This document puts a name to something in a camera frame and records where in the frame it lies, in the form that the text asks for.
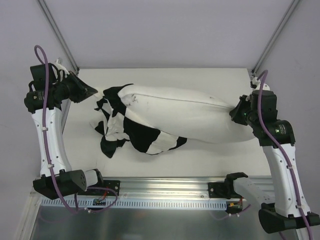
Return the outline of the black white checkered pillowcase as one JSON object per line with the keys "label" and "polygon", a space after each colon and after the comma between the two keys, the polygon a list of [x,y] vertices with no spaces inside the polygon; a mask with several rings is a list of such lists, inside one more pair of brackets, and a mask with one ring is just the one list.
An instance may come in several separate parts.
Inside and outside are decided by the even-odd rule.
{"label": "black white checkered pillowcase", "polygon": [[95,94],[94,110],[100,113],[100,117],[92,120],[90,125],[101,135],[102,153],[112,158],[118,148],[130,142],[138,152],[154,156],[186,144],[185,137],[166,133],[128,117],[129,107],[119,96],[119,92],[128,86],[114,86]]}

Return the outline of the white pillow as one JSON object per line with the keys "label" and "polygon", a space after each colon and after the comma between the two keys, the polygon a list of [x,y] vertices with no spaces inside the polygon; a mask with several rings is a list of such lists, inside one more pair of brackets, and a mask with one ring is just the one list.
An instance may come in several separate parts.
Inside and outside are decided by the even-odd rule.
{"label": "white pillow", "polygon": [[249,126],[234,123],[233,105],[207,93],[139,85],[118,92],[126,117],[168,134],[207,143],[239,143],[254,138]]}

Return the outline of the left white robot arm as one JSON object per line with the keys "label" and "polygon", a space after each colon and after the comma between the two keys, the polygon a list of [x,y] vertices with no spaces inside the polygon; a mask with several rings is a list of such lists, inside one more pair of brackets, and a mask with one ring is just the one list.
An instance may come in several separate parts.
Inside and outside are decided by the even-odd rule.
{"label": "left white robot arm", "polygon": [[34,121],[41,155],[40,178],[33,181],[36,192],[55,200],[87,189],[93,195],[104,191],[98,169],[73,170],[63,141],[62,102],[80,103],[98,91],[58,63],[30,67],[33,80],[24,104]]}

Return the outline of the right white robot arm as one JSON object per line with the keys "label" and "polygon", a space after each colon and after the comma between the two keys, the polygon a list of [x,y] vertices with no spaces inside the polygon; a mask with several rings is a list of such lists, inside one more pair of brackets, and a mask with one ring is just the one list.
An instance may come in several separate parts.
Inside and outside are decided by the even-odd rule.
{"label": "right white robot arm", "polygon": [[304,198],[296,168],[293,128],[288,121],[277,118],[277,96],[270,90],[242,95],[229,115],[233,122],[250,126],[258,139],[269,165],[274,199],[265,196],[243,172],[226,176],[225,197],[239,195],[257,208],[259,222],[268,234],[302,228],[310,233],[311,227],[320,224],[320,216],[311,211]]}

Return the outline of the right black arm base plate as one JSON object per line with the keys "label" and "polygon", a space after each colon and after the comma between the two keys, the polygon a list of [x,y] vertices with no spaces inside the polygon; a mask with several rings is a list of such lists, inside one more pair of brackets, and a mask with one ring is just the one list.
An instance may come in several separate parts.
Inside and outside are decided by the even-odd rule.
{"label": "right black arm base plate", "polygon": [[222,199],[240,199],[242,196],[234,191],[234,187],[230,183],[225,182],[208,182],[208,196],[209,198]]}

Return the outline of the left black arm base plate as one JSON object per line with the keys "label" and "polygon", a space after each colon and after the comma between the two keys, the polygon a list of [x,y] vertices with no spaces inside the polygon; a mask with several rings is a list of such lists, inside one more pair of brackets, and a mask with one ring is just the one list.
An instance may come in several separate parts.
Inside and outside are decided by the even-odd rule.
{"label": "left black arm base plate", "polygon": [[121,181],[120,180],[104,180],[102,183],[97,183],[90,187],[83,194],[86,196],[99,196],[102,197],[105,193],[106,196],[115,196],[115,194],[110,191],[113,190],[117,195],[120,193]]}

